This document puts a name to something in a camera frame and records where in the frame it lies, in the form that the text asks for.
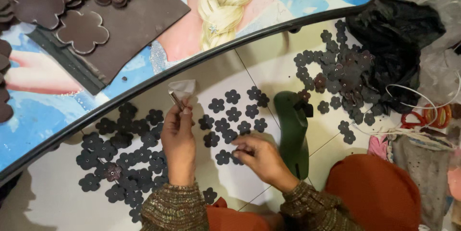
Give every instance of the fabric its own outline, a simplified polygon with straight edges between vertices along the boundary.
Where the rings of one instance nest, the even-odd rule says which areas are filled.
[[[377,156],[353,154],[337,162],[325,191],[341,198],[366,231],[418,230],[418,187],[405,170]]]

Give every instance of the gold knit sweater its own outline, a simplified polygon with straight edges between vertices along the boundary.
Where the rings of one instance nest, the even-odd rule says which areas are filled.
[[[300,230],[363,230],[351,219],[341,199],[318,192],[305,182],[301,181],[283,197],[281,212],[295,218]],[[187,187],[165,184],[144,202],[141,215],[141,231],[209,230],[205,200],[197,184]]]

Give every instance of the braid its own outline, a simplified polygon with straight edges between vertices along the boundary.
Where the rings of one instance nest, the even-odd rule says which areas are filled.
[[[203,19],[200,45],[209,50],[235,39],[243,17],[243,6],[251,0],[199,0],[199,14]]]

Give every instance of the plastic bag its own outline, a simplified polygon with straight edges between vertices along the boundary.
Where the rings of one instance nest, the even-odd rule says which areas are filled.
[[[429,6],[404,0],[376,0],[366,11],[346,18],[348,31],[376,56],[369,82],[381,93],[381,102],[399,113],[409,113],[419,95],[400,87],[419,87],[420,50],[445,33],[440,17]]]

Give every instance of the hand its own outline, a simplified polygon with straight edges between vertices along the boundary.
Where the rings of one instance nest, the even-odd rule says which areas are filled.
[[[253,170],[265,183],[287,193],[298,184],[296,178],[285,165],[277,148],[257,135],[241,136],[232,142],[237,146],[233,155]]]
[[[192,106],[183,100],[187,107],[181,112],[174,105],[165,116],[160,135],[163,150],[168,162],[168,178],[171,185],[191,186],[195,172],[195,138],[192,134]]]

